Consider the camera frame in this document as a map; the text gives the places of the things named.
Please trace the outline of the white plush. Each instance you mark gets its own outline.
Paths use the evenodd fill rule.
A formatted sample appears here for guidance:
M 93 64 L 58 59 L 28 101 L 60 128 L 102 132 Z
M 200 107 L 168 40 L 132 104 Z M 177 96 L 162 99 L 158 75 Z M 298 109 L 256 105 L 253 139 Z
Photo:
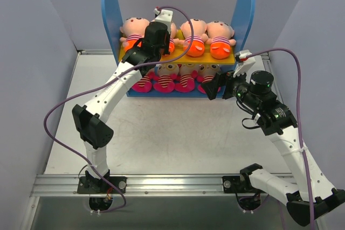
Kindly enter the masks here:
M 153 88 L 160 93 L 171 93 L 175 89 L 174 80 L 179 73 L 179 66 L 173 63 L 159 65 L 154 76 Z
M 201 64 L 198 70 L 198 76 L 196 78 L 199 83 L 197 89 L 202 94 L 205 94 L 201 84 L 211 81 L 217 72 L 220 72 L 220 66 L 217 64 Z
M 138 93 L 148 93 L 151 91 L 153 84 L 152 79 L 155 76 L 154 69 L 150 69 L 149 72 L 143 76 L 143 78 L 133 85 L 132 90 Z

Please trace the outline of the black-haired doll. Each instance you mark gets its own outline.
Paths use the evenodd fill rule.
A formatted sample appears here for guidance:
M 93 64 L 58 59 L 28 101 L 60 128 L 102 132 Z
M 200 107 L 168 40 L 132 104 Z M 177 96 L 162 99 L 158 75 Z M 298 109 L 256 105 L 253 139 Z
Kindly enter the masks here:
M 207 24 L 200 19 L 190 19 L 180 26 L 180 30 L 184 36 L 184 40 L 180 40 L 183 50 L 187 48 L 187 55 L 190 57 L 200 57 L 204 54 L 205 43 L 209 39 L 206 34 Z
M 120 42 L 125 52 L 134 46 L 134 44 L 144 37 L 145 29 L 149 25 L 149 20 L 141 17 L 130 17 L 126 19 L 120 27 L 122 37 Z
M 207 23 L 206 32 L 211 56 L 218 60 L 229 57 L 232 47 L 236 45 L 234 29 L 223 21 L 215 20 Z
M 177 26 L 174 22 L 171 22 L 169 32 L 170 32 L 170 47 L 169 51 L 172 54 L 175 50 L 176 45 L 179 43 L 179 39 L 177 38 Z

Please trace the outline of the pink plush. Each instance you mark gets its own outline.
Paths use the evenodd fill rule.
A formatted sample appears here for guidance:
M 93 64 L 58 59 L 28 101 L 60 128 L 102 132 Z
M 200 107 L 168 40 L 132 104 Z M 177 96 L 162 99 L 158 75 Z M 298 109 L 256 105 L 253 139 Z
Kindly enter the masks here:
M 197 64 L 179 64 L 179 74 L 176 78 L 175 90 L 188 93 L 195 89 L 195 78 L 198 74 Z

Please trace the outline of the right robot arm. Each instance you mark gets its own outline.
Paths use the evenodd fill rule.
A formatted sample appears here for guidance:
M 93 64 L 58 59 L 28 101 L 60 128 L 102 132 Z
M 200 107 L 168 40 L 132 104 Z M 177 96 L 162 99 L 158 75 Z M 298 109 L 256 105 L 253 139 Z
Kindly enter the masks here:
M 293 175 L 294 184 L 267 172 L 254 163 L 240 171 L 232 189 L 246 192 L 261 190 L 287 207 L 300 226 L 327 214 L 344 204 L 344 190 L 337 189 L 322 173 L 315 159 L 299 140 L 297 120 L 271 90 L 274 76 L 267 71 L 255 71 L 249 81 L 246 75 L 234 76 L 234 71 L 218 72 L 201 84 L 210 100 L 224 87 L 222 98 L 236 98 L 251 110 L 257 127 L 276 146 Z

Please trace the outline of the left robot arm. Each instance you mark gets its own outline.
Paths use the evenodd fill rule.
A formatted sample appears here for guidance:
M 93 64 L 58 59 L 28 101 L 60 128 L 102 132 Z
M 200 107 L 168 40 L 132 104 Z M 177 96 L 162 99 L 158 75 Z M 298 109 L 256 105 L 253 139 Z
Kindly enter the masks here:
M 127 36 L 120 40 L 126 52 L 106 87 L 83 106 L 77 104 L 72 109 L 76 129 L 90 162 L 86 178 L 97 193 L 103 193 L 109 187 L 106 146 L 114 131 L 106 123 L 111 112 L 127 92 L 156 66 L 161 56 L 169 53 L 170 22 L 155 19 L 143 27 L 141 34 L 135 34 L 127 25 L 121 31 Z

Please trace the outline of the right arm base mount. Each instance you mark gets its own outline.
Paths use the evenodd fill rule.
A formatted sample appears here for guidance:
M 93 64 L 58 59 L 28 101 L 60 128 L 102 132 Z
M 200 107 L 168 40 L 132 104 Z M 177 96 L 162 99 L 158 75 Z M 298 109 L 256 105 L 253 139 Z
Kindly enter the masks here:
M 239 175 L 223 176 L 222 177 L 223 192 L 227 194 L 244 194 L 244 193 L 257 193 L 258 189 L 251 189 L 246 186 L 243 180 L 240 180 Z

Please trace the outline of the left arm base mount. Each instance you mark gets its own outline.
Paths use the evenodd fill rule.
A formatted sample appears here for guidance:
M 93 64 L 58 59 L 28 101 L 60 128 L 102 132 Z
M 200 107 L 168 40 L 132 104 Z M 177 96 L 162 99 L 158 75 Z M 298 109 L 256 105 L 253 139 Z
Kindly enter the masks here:
M 109 176 L 106 178 L 121 193 L 126 193 L 127 178 L 124 176 Z M 93 179 L 92 177 L 82 176 L 78 182 L 78 194 L 116 194 L 118 191 L 111 187 L 102 179 Z

